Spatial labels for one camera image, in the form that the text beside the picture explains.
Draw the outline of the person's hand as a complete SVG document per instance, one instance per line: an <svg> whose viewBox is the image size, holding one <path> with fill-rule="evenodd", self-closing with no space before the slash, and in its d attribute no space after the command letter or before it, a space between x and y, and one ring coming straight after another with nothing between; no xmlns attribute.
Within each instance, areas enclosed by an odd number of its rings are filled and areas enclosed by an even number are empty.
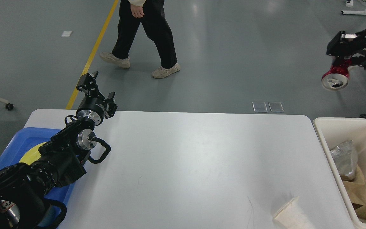
<svg viewBox="0 0 366 229"><path fill-rule="evenodd" d="M134 4L130 4L130 9L131 9L131 13L132 13L133 17L135 17L135 18L144 17L143 6L137 6Z"/></svg>

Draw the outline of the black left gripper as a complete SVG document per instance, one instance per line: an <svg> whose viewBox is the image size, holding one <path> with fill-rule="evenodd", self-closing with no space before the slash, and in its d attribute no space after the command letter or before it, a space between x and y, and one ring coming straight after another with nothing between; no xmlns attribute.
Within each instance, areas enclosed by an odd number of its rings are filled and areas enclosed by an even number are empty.
<svg viewBox="0 0 366 229"><path fill-rule="evenodd" d="M118 108L115 92L109 93L107 99L100 93L96 83L98 74L98 71L83 74L76 85L76 90L87 95L76 111L76 118L88 120L94 126L102 124L104 119L112 118Z"/></svg>

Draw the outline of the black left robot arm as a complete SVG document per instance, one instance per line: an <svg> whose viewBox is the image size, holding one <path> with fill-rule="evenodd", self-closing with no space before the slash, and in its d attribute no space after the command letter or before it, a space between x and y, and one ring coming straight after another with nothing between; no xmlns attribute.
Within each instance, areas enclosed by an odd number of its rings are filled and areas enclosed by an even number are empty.
<svg viewBox="0 0 366 229"><path fill-rule="evenodd" d="M100 93L97 76L96 71L80 77L76 89L85 97L71 122L39 147L39 159L0 170L0 229L56 229L67 207L46 195L85 175L87 161L99 164L108 156L110 145L93 130L113 117L118 107L115 92L107 98Z"/></svg>

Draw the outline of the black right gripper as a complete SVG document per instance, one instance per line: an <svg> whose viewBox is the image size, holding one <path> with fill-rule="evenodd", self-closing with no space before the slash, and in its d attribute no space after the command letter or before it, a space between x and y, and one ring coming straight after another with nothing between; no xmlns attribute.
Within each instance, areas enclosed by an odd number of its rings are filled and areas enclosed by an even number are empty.
<svg viewBox="0 0 366 229"><path fill-rule="evenodd" d="M350 66L366 70L366 29L354 34L347 34L346 31L337 32L327 45L326 55L352 57Z"/></svg>

